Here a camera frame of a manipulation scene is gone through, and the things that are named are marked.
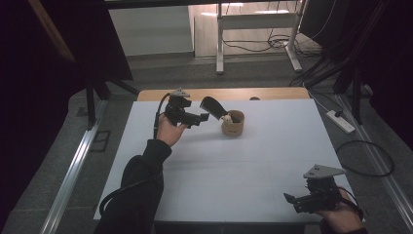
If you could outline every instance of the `power strip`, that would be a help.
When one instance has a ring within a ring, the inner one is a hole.
[[[343,119],[341,116],[335,117],[335,111],[330,110],[325,114],[330,120],[332,120],[336,125],[338,125],[344,132],[347,134],[351,133],[352,131],[355,130],[355,127],[353,127],[349,122],[347,122],[345,119]]]

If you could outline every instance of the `black curtain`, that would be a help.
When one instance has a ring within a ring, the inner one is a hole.
[[[85,88],[86,78],[131,79],[107,10],[42,3],[77,62],[59,55],[26,0],[0,1],[1,228],[52,146],[69,99]]]
[[[413,149],[413,1],[390,1],[360,54],[371,105]]]

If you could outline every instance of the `brown cup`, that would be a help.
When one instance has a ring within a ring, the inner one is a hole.
[[[221,125],[222,133],[226,136],[237,137],[241,135],[244,130],[244,114],[239,110],[230,110],[228,113],[240,120],[240,123],[231,123],[224,120]]]

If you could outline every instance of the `white tabletop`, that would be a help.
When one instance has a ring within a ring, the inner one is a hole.
[[[220,101],[245,115],[241,136],[224,136],[212,116],[184,132],[164,163],[164,194],[155,219],[207,222],[317,222],[297,214],[283,193],[309,195],[303,174],[314,164],[341,168],[312,99]],[[153,136],[159,103],[135,102],[103,199],[119,188],[129,159]],[[193,101],[190,113],[205,113]],[[338,185],[351,191],[344,175]]]

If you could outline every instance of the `black jacket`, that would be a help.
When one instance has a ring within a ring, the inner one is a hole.
[[[149,139],[142,156],[134,156],[125,167],[121,187],[143,181],[162,172],[170,147]],[[115,196],[106,206],[94,233],[151,233],[156,210],[164,191],[164,178],[145,182]]]

